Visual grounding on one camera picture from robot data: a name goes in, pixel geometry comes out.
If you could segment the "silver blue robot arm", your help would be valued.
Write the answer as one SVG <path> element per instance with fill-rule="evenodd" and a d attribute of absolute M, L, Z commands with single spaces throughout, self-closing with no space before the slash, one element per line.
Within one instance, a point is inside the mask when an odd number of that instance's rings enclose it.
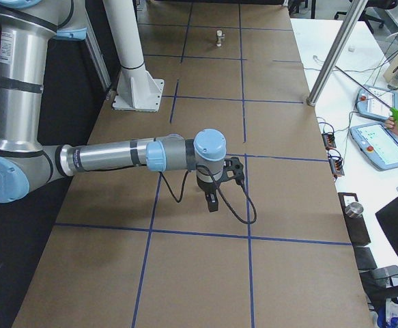
<path fill-rule="evenodd" d="M 84 1 L 0 1 L 0 24 L 0 203 L 79 172 L 144 166 L 196 171 L 209 211 L 218 209 L 228 166 L 218 130 L 204 129 L 192 139 L 172 134 L 77 147 L 39 143 L 48 41 L 86 38 Z"/>

